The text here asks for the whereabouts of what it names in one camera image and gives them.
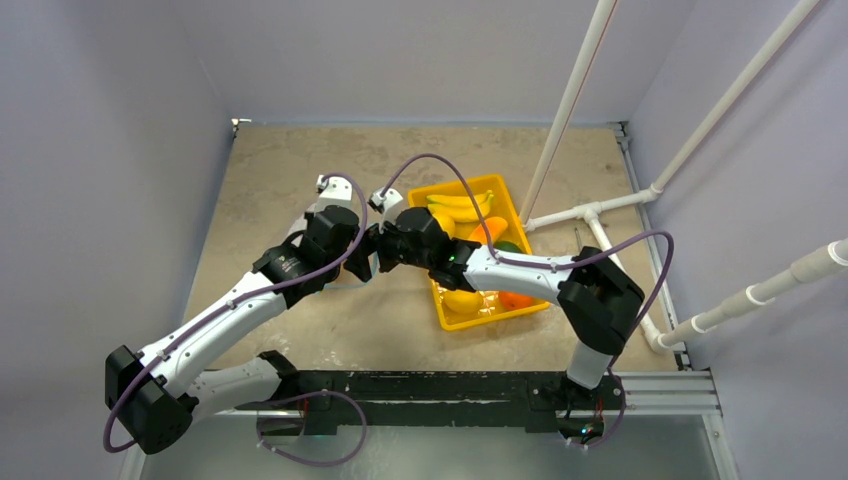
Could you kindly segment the yellow lemon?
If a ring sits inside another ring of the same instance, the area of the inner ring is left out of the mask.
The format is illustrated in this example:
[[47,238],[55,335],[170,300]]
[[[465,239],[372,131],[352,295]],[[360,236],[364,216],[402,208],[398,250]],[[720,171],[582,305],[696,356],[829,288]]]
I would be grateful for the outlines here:
[[461,315],[476,315],[484,305],[484,297],[477,292],[446,290],[442,303],[448,310]]

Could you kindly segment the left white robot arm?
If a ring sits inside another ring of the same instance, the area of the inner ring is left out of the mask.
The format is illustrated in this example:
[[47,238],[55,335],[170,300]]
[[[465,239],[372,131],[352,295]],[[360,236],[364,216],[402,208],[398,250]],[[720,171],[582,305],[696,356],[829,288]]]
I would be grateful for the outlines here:
[[330,205],[305,213],[301,221],[192,320],[139,350],[122,345],[107,355],[109,413],[101,437],[106,452],[137,446],[159,453],[194,422],[223,410],[225,398],[234,406],[266,401],[275,409],[295,402],[298,382],[281,371],[279,354],[235,369],[208,368],[247,334],[334,281],[363,242],[368,214]]

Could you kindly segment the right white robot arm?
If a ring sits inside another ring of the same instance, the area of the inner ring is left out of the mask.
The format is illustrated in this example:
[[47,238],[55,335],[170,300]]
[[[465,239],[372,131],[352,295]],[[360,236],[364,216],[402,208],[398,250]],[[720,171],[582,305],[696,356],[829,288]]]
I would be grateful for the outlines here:
[[645,299],[606,251],[585,247],[573,257],[540,257],[491,249],[449,236],[423,207],[369,227],[343,267],[367,282],[372,257],[382,273],[414,266],[447,290],[508,292],[557,304],[577,336],[561,381],[564,399],[576,407],[599,396],[600,382],[623,352]]

